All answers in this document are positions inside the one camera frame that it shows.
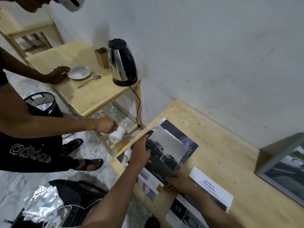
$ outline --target white cable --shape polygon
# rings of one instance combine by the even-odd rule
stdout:
[[[88,205],[86,208],[83,208],[82,206],[79,206],[79,205],[66,205],[66,206],[62,206],[62,207],[56,208],[56,209],[54,209],[54,210],[58,210],[58,209],[61,209],[61,208],[64,208],[64,207],[68,207],[68,206],[71,207],[71,208],[72,208],[72,206],[77,206],[77,207],[80,207],[81,209],[87,209],[87,208],[89,208],[91,205],[93,205],[94,203],[96,203],[96,202],[98,202],[98,201],[100,201],[100,200],[101,200],[101,199],[98,199],[97,201],[95,201],[95,202],[91,203],[90,205]],[[58,226],[57,228],[79,228],[79,227],[80,227],[80,226],[74,226],[74,227],[62,227],[62,226]]]

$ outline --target black power cord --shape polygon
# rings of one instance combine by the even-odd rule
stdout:
[[[137,120],[137,118],[138,118],[138,110],[139,110],[139,107],[140,107],[140,99],[139,99],[137,93],[134,91],[134,89],[133,89],[131,86],[129,86],[129,87],[130,87],[131,90],[135,93],[136,97],[137,97],[138,100],[139,100],[139,105],[138,105],[137,112],[136,112],[136,123],[137,123],[137,127],[140,128],[141,125],[138,123],[138,120]]]

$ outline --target human foot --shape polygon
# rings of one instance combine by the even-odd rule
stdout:
[[[59,154],[60,156],[68,156],[75,149],[83,144],[83,140],[81,138],[76,138],[72,141],[69,141],[67,144],[62,145],[62,152]]]
[[[74,168],[78,171],[95,171],[103,165],[102,159],[78,159],[79,165]]]

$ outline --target safety brochure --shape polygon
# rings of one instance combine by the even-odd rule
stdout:
[[[196,167],[191,171],[189,177],[202,191],[209,194],[223,211],[229,211],[233,200],[231,194]],[[196,203],[189,195],[182,193],[173,201],[165,219],[173,228],[209,228]]]
[[[146,148],[151,150],[151,157],[138,178],[157,195],[166,183],[165,178],[180,170],[198,145],[165,118],[146,134],[150,135]],[[134,145],[125,152],[128,159]]]

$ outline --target gray frame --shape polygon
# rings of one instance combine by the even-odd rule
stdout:
[[[300,204],[302,207],[304,207],[304,200],[302,198],[294,195],[292,192],[290,192],[265,174],[268,170],[270,170],[277,163],[279,163],[281,159],[283,159],[286,155],[292,153],[298,146],[302,146],[304,148],[304,133],[294,134],[290,137],[287,137],[260,149],[260,151],[270,155],[271,158],[266,163],[261,165],[254,173],[261,179],[281,191],[283,194]]]

